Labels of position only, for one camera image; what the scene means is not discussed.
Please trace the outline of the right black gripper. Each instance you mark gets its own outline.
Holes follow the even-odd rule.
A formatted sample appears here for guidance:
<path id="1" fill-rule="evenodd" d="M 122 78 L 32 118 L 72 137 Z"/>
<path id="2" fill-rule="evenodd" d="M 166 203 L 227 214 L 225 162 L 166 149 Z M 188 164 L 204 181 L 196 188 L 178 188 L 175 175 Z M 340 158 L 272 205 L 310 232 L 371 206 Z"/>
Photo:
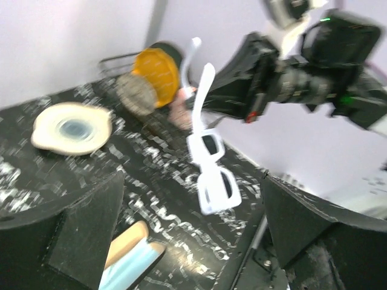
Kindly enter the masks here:
<path id="1" fill-rule="evenodd" d="M 244 37 L 229 63 L 216 73 L 203 109 L 251 123 L 271 102 L 314 109 L 327 102 L 333 87 L 329 76 L 313 72 L 301 56 L 280 60 L 276 47 L 254 32 Z"/>

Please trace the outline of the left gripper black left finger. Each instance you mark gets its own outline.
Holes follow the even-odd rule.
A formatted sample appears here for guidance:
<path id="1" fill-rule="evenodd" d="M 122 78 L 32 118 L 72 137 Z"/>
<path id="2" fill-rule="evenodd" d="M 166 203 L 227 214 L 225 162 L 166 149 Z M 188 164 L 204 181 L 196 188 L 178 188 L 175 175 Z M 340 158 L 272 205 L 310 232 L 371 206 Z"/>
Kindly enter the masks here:
<path id="1" fill-rule="evenodd" d="M 123 200 L 122 172 L 1 218 L 1 289 L 97 289 Z"/>

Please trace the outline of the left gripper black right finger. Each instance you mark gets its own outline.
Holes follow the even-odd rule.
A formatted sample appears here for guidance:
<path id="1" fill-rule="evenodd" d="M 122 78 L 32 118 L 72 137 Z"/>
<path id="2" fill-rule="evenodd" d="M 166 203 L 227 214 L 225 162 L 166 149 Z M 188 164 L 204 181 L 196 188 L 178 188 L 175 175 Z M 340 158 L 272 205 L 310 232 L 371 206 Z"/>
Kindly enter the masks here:
<path id="1" fill-rule="evenodd" d="M 291 289 L 386 289 L 386 221 L 265 175 L 268 227 Z"/>

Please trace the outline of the light blue cleaning cloth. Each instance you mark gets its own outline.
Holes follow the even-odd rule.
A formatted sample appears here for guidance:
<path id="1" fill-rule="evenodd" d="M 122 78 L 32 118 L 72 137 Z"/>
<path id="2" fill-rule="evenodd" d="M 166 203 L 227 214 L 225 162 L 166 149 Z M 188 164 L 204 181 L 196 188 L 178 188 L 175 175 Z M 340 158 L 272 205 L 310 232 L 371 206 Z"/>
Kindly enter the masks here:
<path id="1" fill-rule="evenodd" d="M 99 290 L 128 289 L 158 256 L 159 252 L 146 239 L 142 239 L 115 264 L 104 270 Z"/>

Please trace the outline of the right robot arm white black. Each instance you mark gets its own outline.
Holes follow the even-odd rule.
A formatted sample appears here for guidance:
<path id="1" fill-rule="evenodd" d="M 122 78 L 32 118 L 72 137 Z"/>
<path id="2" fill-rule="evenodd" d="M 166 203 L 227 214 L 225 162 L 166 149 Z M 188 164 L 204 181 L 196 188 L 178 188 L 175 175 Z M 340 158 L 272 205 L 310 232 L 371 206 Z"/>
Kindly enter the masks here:
<path id="1" fill-rule="evenodd" d="M 379 133 L 386 89 L 365 62 L 382 32 L 371 19 L 329 9 L 302 33 L 299 52 L 284 60 L 267 36 L 250 33 L 216 74 L 199 109 L 251 123 L 271 102 L 299 103 L 309 111 L 331 103 L 331 116 Z"/>

